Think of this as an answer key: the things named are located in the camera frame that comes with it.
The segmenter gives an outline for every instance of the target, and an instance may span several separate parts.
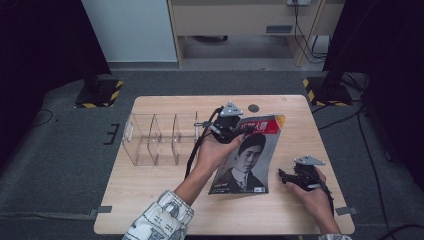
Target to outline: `acrylic divider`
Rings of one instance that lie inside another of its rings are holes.
[[[122,144],[135,166],[185,164],[198,138],[196,123],[197,112],[131,113]]]

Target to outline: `wrist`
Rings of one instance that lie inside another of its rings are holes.
[[[340,233],[339,225],[337,224],[336,220],[334,220],[334,217],[332,215],[314,216],[314,219],[318,225],[321,234]]]

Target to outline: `black stand base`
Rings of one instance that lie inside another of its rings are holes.
[[[122,83],[120,80],[99,80],[100,89],[97,93],[89,91],[87,86],[84,85],[77,100],[75,100],[75,107],[95,108],[112,106],[121,90]]]
[[[336,89],[329,91],[322,87],[324,79],[324,77],[308,77],[303,80],[303,85],[306,88],[312,105],[352,105],[352,98],[345,86],[338,85]]]

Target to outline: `metal bracket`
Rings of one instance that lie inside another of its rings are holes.
[[[306,155],[301,158],[296,158],[294,160],[295,163],[301,164],[301,165],[325,165],[325,162],[318,160],[312,156]]]
[[[232,101],[229,101],[225,105],[224,109],[222,109],[222,111],[219,113],[219,116],[221,117],[233,117],[239,115],[243,115],[243,111],[236,107]]]

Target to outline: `black cable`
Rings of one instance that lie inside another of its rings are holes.
[[[194,144],[193,151],[191,151],[190,158],[187,161],[187,167],[186,167],[186,173],[185,173],[184,179],[186,179],[188,177],[188,175],[190,174],[191,165],[193,164],[194,157],[196,156],[197,150],[199,149],[200,145],[202,145],[203,139],[207,136],[206,132],[207,132],[210,124],[212,124],[212,119],[215,117],[215,115],[217,113],[221,112],[222,109],[223,109],[223,107],[215,109],[215,111],[210,116],[209,121],[203,123],[203,127],[205,129],[203,130],[202,135],[197,139],[196,144]]]
[[[318,40],[318,35],[317,35],[317,36],[315,36],[314,42],[312,43],[312,48],[311,48],[312,53],[313,53],[313,54],[322,55],[320,58],[325,58],[325,57],[327,57],[327,53],[317,53],[317,52],[315,52],[315,51],[314,51],[315,45],[316,45],[316,43],[317,43],[317,40]]]
[[[312,111],[312,114],[314,114],[314,113],[318,112],[319,110],[321,110],[323,108],[326,108],[326,107],[328,107],[328,105],[325,105],[325,106],[322,106],[322,107],[320,107],[318,109],[315,109],[314,111]]]
[[[36,124],[36,125],[32,125],[31,127],[39,127],[39,126],[43,126],[44,124],[46,124],[46,123],[50,122],[50,120],[53,118],[53,112],[52,112],[52,111],[50,111],[50,110],[48,110],[48,109],[44,109],[44,108],[40,109],[40,111],[46,111],[46,112],[50,113],[50,117],[49,117],[49,119],[47,119],[47,120],[46,120],[45,122],[43,122],[43,123]]]
[[[397,228],[393,229],[392,231],[386,233],[384,236],[382,236],[378,240],[386,239],[388,236],[391,236],[394,233],[400,232],[400,231],[402,231],[404,229],[407,229],[407,228],[414,228],[414,227],[415,228],[422,228],[422,229],[424,229],[424,226],[423,225],[419,225],[419,224],[406,224],[406,225],[403,225],[403,226],[400,226],[400,227],[397,227]]]
[[[353,84],[350,84],[351,87],[355,88],[356,90],[358,90],[359,92],[364,92],[365,88],[362,87],[357,81],[356,79],[353,77],[353,75],[351,73],[345,72],[344,73],[351,81]]]
[[[351,119],[351,118],[355,117],[355,116],[356,116],[359,112],[361,112],[361,111],[362,111],[362,109],[363,109],[364,107],[365,107],[365,104],[362,104],[362,106],[359,108],[359,110],[358,110],[358,111],[356,111],[354,114],[349,115],[349,116],[347,116],[347,117],[345,117],[345,118],[342,118],[342,119],[340,119],[340,120],[337,120],[337,121],[335,121],[335,122],[332,122],[332,123],[330,123],[330,124],[327,124],[327,125],[325,125],[325,126],[323,126],[323,127],[320,127],[320,128],[318,128],[318,131],[321,131],[321,130],[323,130],[323,129],[329,128],[329,127],[331,127],[331,126],[333,126],[333,125],[335,125],[335,124],[337,124],[337,123],[341,123],[341,122],[347,121],[347,120],[349,120],[349,119]]]
[[[374,172],[375,181],[376,181],[376,183],[377,183],[378,196],[379,196],[379,199],[380,199],[380,206],[381,206],[381,210],[382,210],[382,212],[383,212],[383,219],[384,219],[384,223],[386,224],[387,231],[390,233],[391,231],[390,231],[390,226],[389,226],[389,222],[388,222],[387,215],[386,215],[386,208],[385,208],[385,206],[384,206],[383,195],[382,195],[382,193],[381,193],[380,180],[378,179],[378,174],[377,174],[377,170],[376,170],[376,168],[375,168],[374,160],[373,160],[373,158],[372,158],[372,156],[371,156],[371,152],[370,152],[370,149],[369,149],[369,147],[368,147],[368,143],[367,143],[367,140],[366,140],[366,138],[365,138],[364,131],[363,131],[363,129],[362,129],[361,118],[360,118],[360,114],[359,114],[359,112],[358,112],[358,115],[357,115],[357,119],[358,119],[358,125],[359,125],[359,130],[360,130],[360,132],[361,132],[362,140],[363,140],[363,141],[364,141],[364,143],[365,143],[365,148],[367,149],[368,157],[369,157],[369,159],[370,159],[370,163],[371,163],[371,166],[372,166],[372,170],[373,170],[373,172]]]
[[[294,13],[295,13],[294,39],[296,40],[297,45],[300,47],[300,49],[302,49],[302,52],[303,52],[303,54],[305,55],[305,58],[306,58],[306,60],[308,60],[308,62],[310,62],[310,63],[312,63],[312,64],[320,64],[320,63],[323,63],[324,61],[319,61],[319,62],[313,62],[313,61],[311,61],[311,60],[308,58],[308,55],[306,54],[306,50],[305,50],[305,48],[303,48],[303,47],[301,46],[301,44],[299,43],[299,41],[297,40],[297,29],[299,29],[300,34],[301,34],[301,36],[302,36],[303,40],[304,40],[304,41],[305,41],[305,43],[306,43],[306,48],[308,49],[309,53],[310,53],[310,54],[311,54],[314,58],[316,58],[316,59],[320,59],[320,57],[317,57],[317,56],[315,56],[315,55],[312,53],[311,49],[309,48],[308,41],[305,39],[305,36],[304,36],[304,34],[303,34],[303,32],[302,32],[302,29],[301,29],[301,28],[300,28],[300,26],[299,26],[299,22],[298,22],[298,11],[299,11],[298,7],[299,7],[299,5],[298,5],[298,3],[297,3],[297,0],[294,0],[294,1],[293,1],[293,5],[294,5]]]

